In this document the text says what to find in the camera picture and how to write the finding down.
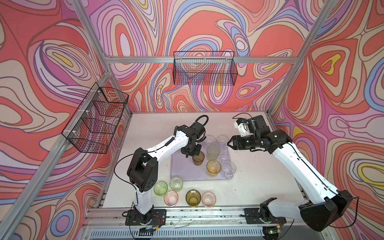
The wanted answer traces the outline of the small clear glass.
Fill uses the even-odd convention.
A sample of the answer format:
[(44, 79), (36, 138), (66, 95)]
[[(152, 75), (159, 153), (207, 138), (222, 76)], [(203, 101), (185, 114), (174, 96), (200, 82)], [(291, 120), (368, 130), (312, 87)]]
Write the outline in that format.
[(230, 161), (231, 157), (230, 157), (229, 153), (223, 153), (223, 154), (220, 154), (218, 160), (220, 163), (224, 163), (224, 162)]

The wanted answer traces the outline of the pale green glass front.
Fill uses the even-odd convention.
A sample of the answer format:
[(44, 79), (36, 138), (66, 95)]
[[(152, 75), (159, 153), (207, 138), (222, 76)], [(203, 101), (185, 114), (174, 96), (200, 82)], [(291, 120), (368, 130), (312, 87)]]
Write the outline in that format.
[(208, 161), (217, 160), (221, 153), (221, 149), (218, 145), (210, 145), (207, 148)]

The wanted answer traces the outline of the dark olive glass back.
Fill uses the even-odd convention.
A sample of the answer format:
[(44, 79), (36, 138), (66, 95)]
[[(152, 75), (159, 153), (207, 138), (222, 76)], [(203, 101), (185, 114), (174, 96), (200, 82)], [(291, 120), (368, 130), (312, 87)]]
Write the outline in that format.
[(193, 156), (193, 163), (195, 166), (200, 166), (205, 159), (205, 154), (200, 152), (199, 155)]

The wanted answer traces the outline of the yellow glass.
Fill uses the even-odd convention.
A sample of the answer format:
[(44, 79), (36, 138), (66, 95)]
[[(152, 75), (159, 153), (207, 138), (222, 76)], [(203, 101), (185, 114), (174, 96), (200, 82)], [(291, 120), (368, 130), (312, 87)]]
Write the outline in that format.
[(217, 160), (210, 160), (207, 163), (208, 175), (211, 177), (217, 176), (222, 170), (221, 163)]

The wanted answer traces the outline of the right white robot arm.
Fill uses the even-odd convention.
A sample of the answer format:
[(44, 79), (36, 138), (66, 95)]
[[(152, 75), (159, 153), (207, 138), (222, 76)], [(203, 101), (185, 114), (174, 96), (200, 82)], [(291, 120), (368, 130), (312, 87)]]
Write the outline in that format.
[(321, 232), (344, 215), (354, 197), (347, 190), (340, 191), (323, 177), (300, 153), (287, 133), (271, 131), (262, 116), (250, 119), (235, 116), (234, 119), (239, 135), (230, 138), (228, 147), (273, 155), (289, 170), (306, 195), (306, 200), (300, 202), (269, 198), (260, 204), (256, 218), (266, 224), (277, 218), (290, 218), (303, 221), (312, 230)]

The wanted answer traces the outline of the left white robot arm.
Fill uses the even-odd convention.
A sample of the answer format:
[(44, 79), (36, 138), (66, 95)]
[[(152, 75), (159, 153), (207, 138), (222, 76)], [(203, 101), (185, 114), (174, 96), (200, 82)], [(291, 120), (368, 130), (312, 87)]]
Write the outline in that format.
[(130, 183), (137, 191), (135, 210), (146, 215), (153, 208), (151, 189), (158, 181), (159, 164), (179, 151), (186, 157), (198, 156), (205, 139), (205, 124), (194, 121), (191, 126), (176, 126), (173, 135), (149, 148), (138, 148), (127, 170)]

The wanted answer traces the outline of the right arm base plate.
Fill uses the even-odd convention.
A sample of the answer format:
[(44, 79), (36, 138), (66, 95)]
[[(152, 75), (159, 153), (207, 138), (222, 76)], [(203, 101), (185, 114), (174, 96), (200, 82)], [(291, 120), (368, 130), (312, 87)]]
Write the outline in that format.
[(244, 217), (247, 224), (284, 225), (287, 223), (286, 218), (274, 217), (266, 208), (246, 208), (244, 209)]

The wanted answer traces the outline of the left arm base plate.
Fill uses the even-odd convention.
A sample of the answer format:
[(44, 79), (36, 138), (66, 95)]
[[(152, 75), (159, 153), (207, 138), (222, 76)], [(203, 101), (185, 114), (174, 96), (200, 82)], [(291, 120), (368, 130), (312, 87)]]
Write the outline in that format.
[(151, 209), (146, 214), (141, 214), (136, 208), (127, 211), (126, 226), (163, 226), (166, 223), (166, 209)]

